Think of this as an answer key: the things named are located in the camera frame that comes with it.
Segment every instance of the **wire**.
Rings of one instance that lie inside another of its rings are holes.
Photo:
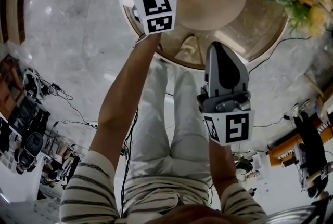
[[[275,122],[275,123],[271,123],[271,124],[264,125],[264,126],[253,126],[253,127],[255,127],[255,128],[265,128],[265,127],[269,127],[269,126],[271,126],[271,125],[275,125],[275,124],[280,123],[283,119],[284,119],[284,117],[282,117],[278,122]]]
[[[329,152],[329,151],[325,151],[325,152],[330,153],[333,156],[332,152]]]
[[[58,90],[59,92],[63,93],[66,96],[67,100],[73,100],[73,97],[71,95],[66,94],[63,90]]]
[[[70,123],[78,123],[78,124],[83,124],[83,125],[86,125],[86,126],[89,126],[91,128],[94,128],[94,129],[97,129],[97,127],[95,127],[94,125],[90,124],[90,123],[83,123],[83,122],[72,122],[72,121],[69,121],[69,120],[65,120],[63,123],[67,124],[66,122],[70,122]]]
[[[211,200],[210,200],[210,203],[209,203],[209,205],[208,205],[208,207],[211,207],[212,206],[212,203],[213,203],[213,185],[214,184],[212,184],[211,185],[211,187],[208,189],[208,191],[211,191]]]
[[[61,95],[59,95],[59,94],[58,94],[58,95],[51,94],[51,95],[53,95],[53,96],[55,96],[55,97],[61,97],[63,100],[65,100],[65,101],[68,103],[68,105],[69,105],[72,109],[76,110],[76,111],[79,113],[79,115],[81,116],[83,122],[84,122],[85,124],[88,124],[88,122],[86,122],[85,119],[83,118],[81,112],[80,112],[78,109],[76,109],[75,107],[73,107],[72,104],[71,104],[71,103],[70,103],[65,97],[63,97],[63,96],[61,96]]]
[[[52,133],[53,129],[54,129],[54,127],[52,127],[51,131],[49,132],[49,133],[50,133],[50,135],[51,135],[51,133]]]
[[[256,65],[254,68],[252,68],[252,69],[249,71],[249,79],[250,79],[250,73],[251,73],[254,69],[258,68],[261,64],[263,64],[264,62],[268,61],[268,60],[271,58],[271,56],[273,55],[274,51],[277,49],[277,47],[278,47],[278,45],[279,45],[280,43],[282,43],[282,42],[284,42],[284,41],[292,40],[292,39],[298,39],[298,40],[304,40],[304,41],[306,41],[306,40],[308,40],[308,39],[310,39],[310,38],[311,38],[310,36],[307,37],[307,38],[291,37],[291,38],[286,38],[286,39],[283,39],[283,40],[279,41],[279,43],[277,43],[277,45],[275,46],[275,48],[273,49],[273,51],[272,51],[272,53],[269,55],[269,57],[268,57],[267,59],[263,60],[262,62],[260,62],[258,65]]]
[[[166,130],[167,130],[167,129],[170,129],[170,128],[172,128],[173,126],[175,126],[175,124],[169,126],[168,128],[165,128],[165,129],[166,129]]]
[[[125,167],[125,175],[124,175],[123,185],[122,185],[121,194],[120,194],[121,216],[122,217],[123,217],[123,214],[124,214],[125,182],[126,182],[127,175],[129,173],[129,169],[130,169],[131,150],[132,150],[132,133],[133,133],[134,126],[135,126],[135,124],[137,122],[137,118],[138,118],[138,109],[135,112],[135,116],[134,116],[134,120],[133,120],[133,125],[132,125],[132,127],[130,129],[130,132],[127,135],[127,137],[125,138],[125,141],[124,141],[125,150],[128,150],[128,151],[125,151],[126,167]],[[130,147],[127,146],[128,140],[130,140]]]

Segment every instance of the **wrist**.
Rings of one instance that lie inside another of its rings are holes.
[[[157,47],[161,41],[161,36],[162,36],[161,33],[149,35],[147,37],[147,41],[149,41],[151,44]]]

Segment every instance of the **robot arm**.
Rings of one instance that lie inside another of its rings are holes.
[[[207,50],[206,85],[197,97],[211,140],[222,146],[251,139],[249,74],[237,55],[220,42]]]

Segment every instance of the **shoe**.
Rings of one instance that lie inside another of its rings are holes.
[[[299,115],[300,115],[300,107],[298,106],[298,104],[295,104],[291,109],[291,116],[295,118],[299,117]]]
[[[310,104],[310,100],[308,99],[306,102],[304,102],[300,107],[299,107],[299,112],[305,111],[305,109],[308,107]]]
[[[175,59],[192,64],[203,64],[198,39],[194,34],[190,34],[184,39]]]

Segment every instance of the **striped shirt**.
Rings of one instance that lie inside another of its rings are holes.
[[[89,151],[63,193],[61,222],[140,224],[180,205],[208,204],[208,186],[204,182],[165,175],[141,176],[126,181],[124,216],[120,218],[114,197],[114,176],[111,162]],[[238,183],[223,192],[221,211],[242,216],[248,222],[266,216]]]

